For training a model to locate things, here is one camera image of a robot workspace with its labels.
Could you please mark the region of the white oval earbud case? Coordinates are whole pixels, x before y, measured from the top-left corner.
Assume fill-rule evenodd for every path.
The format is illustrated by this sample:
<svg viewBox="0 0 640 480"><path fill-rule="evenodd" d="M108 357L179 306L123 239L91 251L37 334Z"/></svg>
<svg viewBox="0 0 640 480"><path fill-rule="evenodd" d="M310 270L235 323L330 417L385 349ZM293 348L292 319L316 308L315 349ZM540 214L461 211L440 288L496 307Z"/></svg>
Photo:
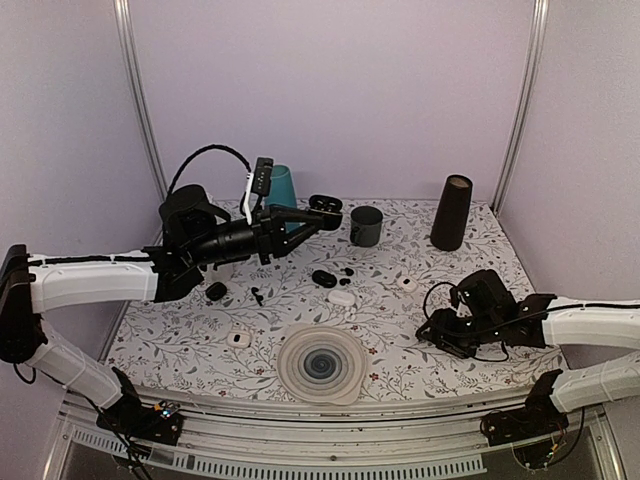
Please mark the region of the white oval earbud case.
<svg viewBox="0 0 640 480"><path fill-rule="evenodd" d="M341 290L331 290L327 299L330 303L343 307L352 307L356 303L356 298L353 294Z"/></svg>

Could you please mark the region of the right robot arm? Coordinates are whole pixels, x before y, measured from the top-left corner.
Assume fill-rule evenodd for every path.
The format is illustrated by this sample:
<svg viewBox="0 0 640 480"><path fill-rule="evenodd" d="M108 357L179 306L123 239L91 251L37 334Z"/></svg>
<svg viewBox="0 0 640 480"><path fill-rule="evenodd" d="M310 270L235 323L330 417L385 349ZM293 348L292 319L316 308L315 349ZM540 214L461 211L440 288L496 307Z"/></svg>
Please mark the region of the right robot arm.
<svg viewBox="0 0 640 480"><path fill-rule="evenodd" d="M505 347L594 346L626 355L537 379L522 407L485 415L481 433L492 446L558 432L568 413L639 394L639 304L530 294L518 301L498 273L476 271L449 287L450 305L426 313L420 341L455 357L473 357L485 344Z"/></svg>

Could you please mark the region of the spiral patterned ceramic plate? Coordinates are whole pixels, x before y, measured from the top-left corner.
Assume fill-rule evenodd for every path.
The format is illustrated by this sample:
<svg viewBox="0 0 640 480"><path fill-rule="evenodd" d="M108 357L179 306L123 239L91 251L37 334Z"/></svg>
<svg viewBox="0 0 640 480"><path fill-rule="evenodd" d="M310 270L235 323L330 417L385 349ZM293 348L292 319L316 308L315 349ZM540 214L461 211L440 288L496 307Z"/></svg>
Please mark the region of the spiral patterned ceramic plate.
<svg viewBox="0 0 640 480"><path fill-rule="evenodd" d="M309 404L355 403L367 370L362 343L335 327L292 326L276 355L276 374L283 388Z"/></svg>

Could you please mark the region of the right aluminium frame post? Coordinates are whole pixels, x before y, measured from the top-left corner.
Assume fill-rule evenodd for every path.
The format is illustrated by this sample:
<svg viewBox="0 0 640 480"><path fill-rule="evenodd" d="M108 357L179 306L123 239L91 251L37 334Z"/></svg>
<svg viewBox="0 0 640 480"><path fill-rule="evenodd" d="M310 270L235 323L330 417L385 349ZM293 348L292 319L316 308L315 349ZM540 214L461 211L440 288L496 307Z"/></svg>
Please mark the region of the right aluminium frame post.
<svg viewBox="0 0 640 480"><path fill-rule="evenodd" d="M533 2L529 40L515 116L497 185L491 201L491 210L497 218L500 218L501 212L506 204L509 187L516 170L519 151L524 137L535 83L543 55L549 6L550 2L548 0L535 0Z"/></svg>

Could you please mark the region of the aluminium frame post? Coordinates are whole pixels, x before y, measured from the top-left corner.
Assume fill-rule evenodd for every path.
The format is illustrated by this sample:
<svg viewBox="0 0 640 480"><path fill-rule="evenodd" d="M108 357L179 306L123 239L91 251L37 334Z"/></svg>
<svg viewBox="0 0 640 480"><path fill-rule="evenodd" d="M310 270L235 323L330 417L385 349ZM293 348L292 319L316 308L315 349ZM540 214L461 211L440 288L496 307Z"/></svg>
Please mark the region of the aluminium frame post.
<svg viewBox="0 0 640 480"><path fill-rule="evenodd" d="M497 218L500 218L501 212L506 204L509 187L516 170L519 151L524 137L535 83L543 55L549 6L550 2L548 0L535 0L533 2L529 40L515 116L497 185L491 201L491 210Z"/></svg>
<svg viewBox="0 0 640 480"><path fill-rule="evenodd" d="M131 91L143 147L158 197L163 201L168 193L169 185L162 165L145 95L142 71L135 42L130 2L127 0L114 0L113 7L125 73Z"/></svg>

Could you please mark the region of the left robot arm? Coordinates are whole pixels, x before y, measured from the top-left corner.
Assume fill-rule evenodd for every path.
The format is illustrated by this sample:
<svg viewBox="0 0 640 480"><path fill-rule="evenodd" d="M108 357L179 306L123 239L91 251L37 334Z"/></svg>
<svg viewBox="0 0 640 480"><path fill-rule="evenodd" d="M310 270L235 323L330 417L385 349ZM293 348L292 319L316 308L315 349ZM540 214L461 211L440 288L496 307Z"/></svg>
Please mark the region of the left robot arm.
<svg viewBox="0 0 640 480"><path fill-rule="evenodd" d="M83 396L97 411L98 427L121 439L175 446L184 418L168 403L142 403L128 376L104 365L64 338L49 312L89 313L122 302L178 301L204 281L206 266L261 264L282 258L320 231L342 221L340 200L313 195L304 210L271 205L233 220L199 185L168 195L159 208L162 241L122 254L72 257L32 255L9 248L1 268L1 359L41 373Z"/></svg>

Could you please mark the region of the white case near plate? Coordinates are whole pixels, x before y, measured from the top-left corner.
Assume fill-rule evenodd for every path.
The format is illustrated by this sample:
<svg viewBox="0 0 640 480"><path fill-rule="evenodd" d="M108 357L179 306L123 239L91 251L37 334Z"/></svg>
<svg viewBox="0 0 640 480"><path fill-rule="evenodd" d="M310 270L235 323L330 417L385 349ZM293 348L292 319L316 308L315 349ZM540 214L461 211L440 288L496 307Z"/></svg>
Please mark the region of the white case near plate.
<svg viewBox="0 0 640 480"><path fill-rule="evenodd" d="M226 343L232 348L246 349L251 345L252 336L247 331L231 331L226 338Z"/></svg>

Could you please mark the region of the floral patterned table mat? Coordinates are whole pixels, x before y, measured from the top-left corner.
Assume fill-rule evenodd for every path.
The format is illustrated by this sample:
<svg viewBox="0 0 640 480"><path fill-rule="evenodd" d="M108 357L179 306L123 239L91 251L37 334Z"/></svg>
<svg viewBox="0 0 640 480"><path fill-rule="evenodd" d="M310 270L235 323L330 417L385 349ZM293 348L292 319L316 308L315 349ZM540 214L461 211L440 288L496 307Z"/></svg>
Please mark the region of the floral patterned table mat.
<svg viewBox="0 0 640 480"><path fill-rule="evenodd" d="M203 287L170 303L132 304L106 362L136 385L217 398L290 402L288 381L313 397L327 387L359 386L361 402L424 401L531 386L565 364L557 348L482 346L459 359L420 342L427 313L449 303L467 275L496 271L517 299L532 286L489 207L470 208L461 247L430 242L430 201L378 200L377 245L351 244L348 223L293 253L208 270L222 283L213 301Z"/></svg>

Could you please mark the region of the teal tapered vase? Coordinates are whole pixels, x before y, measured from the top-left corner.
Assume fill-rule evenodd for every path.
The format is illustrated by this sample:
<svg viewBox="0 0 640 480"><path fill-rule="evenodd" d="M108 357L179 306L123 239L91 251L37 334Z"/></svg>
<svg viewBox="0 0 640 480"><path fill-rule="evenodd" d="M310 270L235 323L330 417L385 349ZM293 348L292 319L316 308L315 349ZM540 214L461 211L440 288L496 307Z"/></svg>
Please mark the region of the teal tapered vase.
<svg viewBox="0 0 640 480"><path fill-rule="evenodd" d="M266 206L283 206L296 209L297 198L291 170L286 165L275 165L271 172L271 189L264 200Z"/></svg>

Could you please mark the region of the left aluminium frame post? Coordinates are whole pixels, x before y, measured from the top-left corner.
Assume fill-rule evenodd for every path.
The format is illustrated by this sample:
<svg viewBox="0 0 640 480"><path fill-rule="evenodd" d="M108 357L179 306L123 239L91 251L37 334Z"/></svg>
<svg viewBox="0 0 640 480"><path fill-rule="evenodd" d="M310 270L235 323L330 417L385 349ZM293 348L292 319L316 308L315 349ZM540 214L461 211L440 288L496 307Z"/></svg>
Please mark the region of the left aluminium frame post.
<svg viewBox="0 0 640 480"><path fill-rule="evenodd" d="M125 73L131 91L143 147L158 197L163 201L168 193L169 185L162 165L145 95L142 71L135 42L130 2L127 0L114 0L113 7Z"/></svg>

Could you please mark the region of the black oval earbud case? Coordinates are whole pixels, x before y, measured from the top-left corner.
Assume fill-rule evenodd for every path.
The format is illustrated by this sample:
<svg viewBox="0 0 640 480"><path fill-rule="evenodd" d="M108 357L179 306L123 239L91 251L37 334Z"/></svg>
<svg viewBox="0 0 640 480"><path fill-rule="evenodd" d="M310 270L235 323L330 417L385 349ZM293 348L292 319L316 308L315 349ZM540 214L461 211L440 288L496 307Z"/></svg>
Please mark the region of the black oval earbud case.
<svg viewBox="0 0 640 480"><path fill-rule="evenodd" d="M311 279L315 284L328 289L334 288L338 283L333 274L321 269L315 270L311 275Z"/></svg>

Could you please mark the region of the dark grey mug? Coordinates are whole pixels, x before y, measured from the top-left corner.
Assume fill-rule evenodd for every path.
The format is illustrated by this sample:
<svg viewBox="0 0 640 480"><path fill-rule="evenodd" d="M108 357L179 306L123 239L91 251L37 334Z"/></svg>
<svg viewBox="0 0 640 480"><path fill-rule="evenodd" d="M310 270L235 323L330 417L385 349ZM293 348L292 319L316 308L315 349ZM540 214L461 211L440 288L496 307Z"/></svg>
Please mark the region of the dark grey mug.
<svg viewBox="0 0 640 480"><path fill-rule="evenodd" d="M363 205L350 214L350 242L358 247L369 248L379 243L383 213L376 207Z"/></svg>

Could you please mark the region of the black gold-trimmed earbud case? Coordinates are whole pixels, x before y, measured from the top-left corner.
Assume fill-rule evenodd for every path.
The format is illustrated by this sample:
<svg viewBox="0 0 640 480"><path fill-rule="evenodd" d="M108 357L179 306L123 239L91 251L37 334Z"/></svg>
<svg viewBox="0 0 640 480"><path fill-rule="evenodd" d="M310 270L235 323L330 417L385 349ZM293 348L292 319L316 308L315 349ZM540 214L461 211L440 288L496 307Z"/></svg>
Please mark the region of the black gold-trimmed earbud case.
<svg viewBox="0 0 640 480"><path fill-rule="evenodd" d="M342 223L343 202L335 197L315 194L309 198L309 211L323 220L322 230L335 231Z"/></svg>

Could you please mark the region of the white case with black button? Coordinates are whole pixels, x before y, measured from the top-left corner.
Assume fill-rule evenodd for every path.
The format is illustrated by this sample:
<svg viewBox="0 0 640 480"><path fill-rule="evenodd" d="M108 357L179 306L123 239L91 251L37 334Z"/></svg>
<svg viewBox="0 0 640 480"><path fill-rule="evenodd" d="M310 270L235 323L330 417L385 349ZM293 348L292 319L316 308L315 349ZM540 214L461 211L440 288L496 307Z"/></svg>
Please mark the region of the white case with black button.
<svg viewBox="0 0 640 480"><path fill-rule="evenodd" d="M397 285L406 293L412 293L417 290L418 284L417 282L410 277L400 277L397 280Z"/></svg>

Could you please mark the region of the aluminium front rail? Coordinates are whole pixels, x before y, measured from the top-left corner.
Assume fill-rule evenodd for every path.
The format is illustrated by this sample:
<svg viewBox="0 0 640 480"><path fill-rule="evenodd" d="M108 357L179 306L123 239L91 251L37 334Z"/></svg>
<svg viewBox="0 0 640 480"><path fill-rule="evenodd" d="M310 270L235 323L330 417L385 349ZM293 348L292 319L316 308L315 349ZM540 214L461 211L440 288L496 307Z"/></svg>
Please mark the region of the aluminium front rail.
<svg viewBox="0 0 640 480"><path fill-rule="evenodd" d="M351 407L223 400L173 393L184 418L174 446L144 443L134 466L67 395L47 479L627 479L605 411L572 413L564 433L491 445L484 415L519 407L522 389Z"/></svg>

